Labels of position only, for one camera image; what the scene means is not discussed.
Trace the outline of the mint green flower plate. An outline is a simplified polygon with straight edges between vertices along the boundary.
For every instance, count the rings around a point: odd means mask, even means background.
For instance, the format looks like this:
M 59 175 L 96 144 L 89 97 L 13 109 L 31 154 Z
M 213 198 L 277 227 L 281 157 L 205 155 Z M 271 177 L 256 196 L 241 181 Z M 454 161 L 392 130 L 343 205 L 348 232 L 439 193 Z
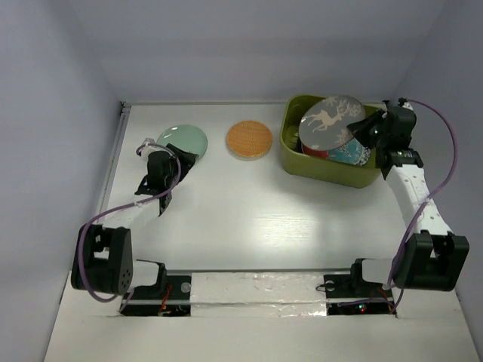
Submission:
M 180 124 L 165 130 L 157 139 L 159 145 L 171 144 L 184 152 L 190 152 L 201 158 L 208 149 L 208 137 L 205 132 L 191 124 Z

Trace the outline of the blue floral rim plate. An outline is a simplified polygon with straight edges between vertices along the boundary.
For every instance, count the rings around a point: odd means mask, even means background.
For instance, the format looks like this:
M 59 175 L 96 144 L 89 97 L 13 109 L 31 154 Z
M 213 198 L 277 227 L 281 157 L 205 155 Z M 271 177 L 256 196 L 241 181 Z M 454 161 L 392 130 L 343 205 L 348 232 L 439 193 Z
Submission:
M 371 157 L 371 149 L 362 147 L 355 157 L 355 165 L 363 166 L 367 164 L 369 158 Z

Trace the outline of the red and teal plate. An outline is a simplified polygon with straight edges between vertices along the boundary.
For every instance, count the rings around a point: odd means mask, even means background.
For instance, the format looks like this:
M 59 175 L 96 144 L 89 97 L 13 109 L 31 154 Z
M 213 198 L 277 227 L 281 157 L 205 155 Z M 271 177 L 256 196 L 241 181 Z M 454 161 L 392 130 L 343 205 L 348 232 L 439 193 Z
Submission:
M 364 146 L 356 139 L 352 139 L 345 145 L 328 151 L 311 149 L 304 144 L 301 145 L 302 152 L 305 155 L 353 165 L 355 165 L 355 157 L 362 147 Z

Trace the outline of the grey deer plate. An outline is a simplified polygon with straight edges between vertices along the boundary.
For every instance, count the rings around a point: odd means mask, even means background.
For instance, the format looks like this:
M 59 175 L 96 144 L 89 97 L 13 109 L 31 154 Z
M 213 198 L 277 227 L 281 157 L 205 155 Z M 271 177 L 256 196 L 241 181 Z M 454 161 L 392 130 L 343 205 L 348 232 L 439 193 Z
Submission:
M 299 138 L 310 149 L 337 149 L 354 138 L 347 126 L 365 118 L 365 107 L 355 97 L 331 96 L 316 103 L 304 114 L 299 124 Z

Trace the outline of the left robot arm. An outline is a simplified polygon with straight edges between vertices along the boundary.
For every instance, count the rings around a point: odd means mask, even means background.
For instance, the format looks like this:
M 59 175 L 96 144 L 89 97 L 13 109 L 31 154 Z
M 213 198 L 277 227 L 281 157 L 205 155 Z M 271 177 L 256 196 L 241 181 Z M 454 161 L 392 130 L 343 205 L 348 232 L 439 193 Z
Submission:
M 172 191 L 198 160 L 197 154 L 170 143 L 146 143 L 137 154 L 145 148 L 152 151 L 132 201 L 103 211 L 78 232 L 71 286 L 87 291 L 99 302 L 110 302 L 128 292 L 134 276 L 132 240 L 166 211 Z

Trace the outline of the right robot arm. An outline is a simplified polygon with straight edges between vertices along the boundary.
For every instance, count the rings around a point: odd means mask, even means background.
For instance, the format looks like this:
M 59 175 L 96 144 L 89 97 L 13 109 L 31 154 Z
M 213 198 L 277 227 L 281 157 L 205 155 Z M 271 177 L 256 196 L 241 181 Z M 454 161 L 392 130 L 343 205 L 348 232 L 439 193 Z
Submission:
M 348 125 L 363 145 L 375 152 L 376 166 L 394 194 L 406 230 L 393 257 L 384 288 L 452 291 L 469 253 L 466 237 L 455 235 L 443 220 L 434 197 L 449 183 L 458 160 L 457 145 L 447 176 L 428 188 L 423 160 L 411 147 L 417 123 L 414 100 L 386 103 L 366 119 Z

